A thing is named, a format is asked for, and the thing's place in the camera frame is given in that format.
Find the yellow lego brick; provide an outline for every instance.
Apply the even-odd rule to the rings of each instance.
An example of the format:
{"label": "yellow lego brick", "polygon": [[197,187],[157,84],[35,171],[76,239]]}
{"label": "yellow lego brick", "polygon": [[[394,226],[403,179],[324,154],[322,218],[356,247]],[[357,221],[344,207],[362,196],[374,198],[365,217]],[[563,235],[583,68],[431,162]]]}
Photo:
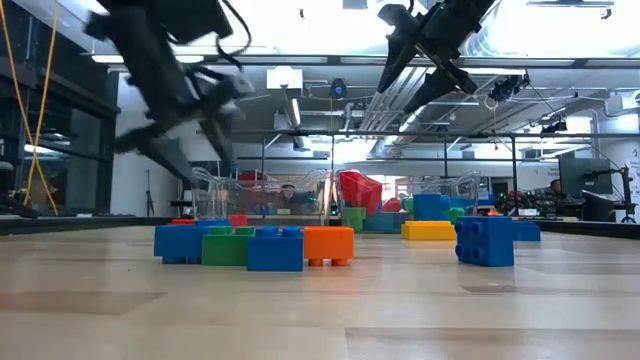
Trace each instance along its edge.
{"label": "yellow lego brick", "polygon": [[407,221],[402,238],[412,241],[455,241],[456,231],[448,221]]}

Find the lego brick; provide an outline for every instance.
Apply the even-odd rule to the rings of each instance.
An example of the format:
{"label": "lego brick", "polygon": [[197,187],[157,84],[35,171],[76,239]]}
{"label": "lego brick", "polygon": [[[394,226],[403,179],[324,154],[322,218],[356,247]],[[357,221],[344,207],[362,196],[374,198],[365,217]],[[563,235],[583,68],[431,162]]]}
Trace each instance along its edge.
{"label": "lego brick", "polygon": [[171,225],[194,225],[196,223],[193,219],[173,219]]}
{"label": "lego brick", "polygon": [[200,219],[196,221],[196,226],[231,226],[229,220]]}
{"label": "lego brick", "polygon": [[154,235],[154,256],[202,257],[202,237],[211,231],[206,226],[158,226]]}
{"label": "lego brick", "polygon": [[344,208],[342,212],[342,224],[355,231],[362,231],[366,217],[366,208]]}
{"label": "lego brick", "polygon": [[377,212],[364,221],[364,230],[386,234],[399,234],[402,224],[409,219],[406,212]]}
{"label": "lego brick", "polygon": [[455,225],[456,255],[463,263],[513,266],[513,226],[506,216],[463,216]]}
{"label": "lego brick", "polygon": [[461,208],[449,209],[449,221],[451,221],[452,224],[455,224],[458,221],[458,218],[464,215],[465,215],[464,209],[461,209]]}
{"label": "lego brick", "polygon": [[247,243],[248,271],[302,271],[304,242],[298,227],[257,229]]}
{"label": "lego brick", "polygon": [[413,218],[419,221],[448,220],[451,199],[440,194],[416,194],[413,197]]}
{"label": "lego brick", "polygon": [[253,227],[241,227],[231,233],[231,227],[211,229],[211,234],[202,239],[202,265],[245,266],[247,264],[247,243],[254,235]]}
{"label": "lego brick", "polygon": [[229,222],[234,228],[249,225],[249,217],[247,215],[229,215]]}
{"label": "lego brick", "polygon": [[179,257],[172,257],[172,256],[163,256],[162,257],[162,263],[163,264],[193,264],[193,265],[198,265],[200,264],[201,259],[198,257],[185,257],[185,256],[179,256]]}
{"label": "lego brick", "polygon": [[344,266],[353,259],[355,234],[350,227],[310,226],[304,229],[304,257],[309,266],[321,266],[330,259],[334,266]]}
{"label": "lego brick", "polygon": [[402,238],[411,241],[454,241],[456,232],[449,221],[407,221]]}
{"label": "lego brick", "polygon": [[530,221],[514,221],[513,240],[514,241],[540,241],[540,227]]}

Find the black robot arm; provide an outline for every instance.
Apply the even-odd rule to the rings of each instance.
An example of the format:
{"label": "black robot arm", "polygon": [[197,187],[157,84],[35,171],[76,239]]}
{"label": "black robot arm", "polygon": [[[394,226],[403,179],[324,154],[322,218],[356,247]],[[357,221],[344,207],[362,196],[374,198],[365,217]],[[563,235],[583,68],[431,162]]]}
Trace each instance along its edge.
{"label": "black robot arm", "polygon": [[[221,159],[223,176],[231,172],[231,114],[227,109],[235,99],[254,91],[243,76],[216,73],[200,64],[184,68],[176,59],[171,43],[187,44],[209,33],[218,41],[232,34],[229,21],[218,0],[99,0],[107,15],[93,13],[85,32],[97,39],[110,39],[129,71],[128,83],[140,91],[153,122],[133,129],[116,139],[117,152],[138,150],[182,180],[193,173],[179,146],[162,140],[167,131],[188,121],[200,123],[202,131]],[[227,0],[223,2],[232,9]],[[219,43],[221,58],[234,62]],[[213,78],[215,84],[203,90],[196,74]]]}
{"label": "black robot arm", "polygon": [[378,91],[388,89],[409,62],[419,55],[431,59],[436,70],[425,75],[424,84],[405,106],[405,113],[412,113],[452,91],[473,94],[477,85],[451,60],[460,57],[458,48],[467,37],[480,31],[480,21],[494,1],[444,0],[433,5],[427,14],[415,16],[402,5],[383,6],[378,17],[395,30],[387,37],[389,55]]}

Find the yellow cable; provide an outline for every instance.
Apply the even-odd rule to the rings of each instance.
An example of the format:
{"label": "yellow cable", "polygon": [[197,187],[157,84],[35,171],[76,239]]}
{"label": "yellow cable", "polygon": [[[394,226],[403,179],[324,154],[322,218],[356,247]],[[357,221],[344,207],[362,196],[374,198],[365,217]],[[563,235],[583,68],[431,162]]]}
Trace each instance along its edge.
{"label": "yellow cable", "polygon": [[[44,75],[44,87],[42,89],[42,102],[40,103],[40,115],[38,117],[38,126],[36,128],[36,140],[33,143],[33,153],[34,153],[34,159],[37,158],[37,148],[38,148],[38,143],[40,142],[40,132],[42,131],[42,122],[44,120],[44,113],[45,113],[45,108],[46,108],[46,104],[47,104],[47,95],[49,92],[49,80],[51,78],[51,65],[53,64],[53,50],[55,49],[56,46],[56,30],[57,30],[57,25],[58,25],[58,12],[59,12],[59,6],[60,3],[58,2],[58,0],[54,1],[54,10],[53,10],[53,25],[51,27],[51,43],[49,44],[49,55],[47,57],[47,71]],[[35,162],[32,161],[31,162],[31,168],[29,169],[29,180],[27,182],[27,198],[29,197],[29,194],[31,194],[31,185],[33,183],[33,170],[35,168]],[[46,182],[44,182],[43,179],[43,183],[45,188],[47,189],[47,196],[51,197],[51,193],[49,192],[48,186],[46,185]],[[55,202],[53,201],[53,198],[50,198],[49,201],[51,201],[51,206],[53,207],[53,212],[54,214],[56,214],[56,216],[58,216],[58,209],[57,206],[55,205]]]}
{"label": "yellow cable", "polygon": [[[57,14],[58,14],[58,1],[56,0],[56,12],[55,12],[55,16],[54,16],[54,20],[53,20],[53,28],[54,28],[54,32],[53,32],[53,36],[55,37],[55,28],[56,28],[56,22],[57,22]],[[18,98],[18,105],[20,107],[20,114],[22,115],[22,121],[24,122],[24,126],[25,126],[25,131],[27,132],[27,138],[29,139],[29,143],[31,145],[34,144],[33,142],[33,137],[31,136],[31,129],[29,128],[29,119],[27,118],[27,112],[25,111],[25,107],[24,107],[24,103],[22,102],[22,96],[20,94],[20,85],[18,84],[18,77],[16,74],[16,68],[15,68],[15,63],[13,62],[13,49],[11,49],[11,40],[9,37],[9,29],[7,26],[7,18],[5,15],[5,11],[4,11],[4,0],[0,0],[0,20],[2,20],[2,28],[4,31],[4,38],[5,38],[5,42],[7,44],[7,55],[9,55],[9,67],[11,68],[11,75],[13,76],[13,86],[15,88],[16,91],[16,97]],[[49,192],[49,187],[47,186],[47,181],[46,178],[44,177],[44,173],[42,172],[42,167],[40,166],[40,161],[38,160],[38,155],[37,155],[37,151],[36,148],[34,146],[34,153],[33,153],[33,161],[31,162],[31,166],[33,167],[33,165],[35,164],[35,166],[37,166],[38,168],[38,173],[40,174],[40,178],[42,179],[42,183],[44,186],[44,189],[47,193],[47,198],[49,199],[49,201],[51,202],[51,205],[53,207],[53,211],[56,215],[58,215],[58,209],[55,206],[55,202],[53,201],[53,197],[51,196],[51,193]],[[24,205],[27,205],[29,201],[29,196],[27,193],[27,197],[25,198],[24,201]]]}

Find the green lego brick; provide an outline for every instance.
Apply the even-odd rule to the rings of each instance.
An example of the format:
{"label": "green lego brick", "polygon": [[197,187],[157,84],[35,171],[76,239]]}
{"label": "green lego brick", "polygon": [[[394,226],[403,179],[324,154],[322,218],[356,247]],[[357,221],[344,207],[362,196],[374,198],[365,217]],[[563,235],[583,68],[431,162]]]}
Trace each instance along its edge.
{"label": "green lego brick", "polygon": [[231,235],[231,226],[214,226],[211,228],[211,235]]}
{"label": "green lego brick", "polygon": [[253,236],[253,227],[241,227],[236,229],[236,234],[231,234],[226,227],[224,230],[213,231],[228,232],[222,235],[205,235],[202,238],[202,265],[208,266],[246,266],[247,243]]}

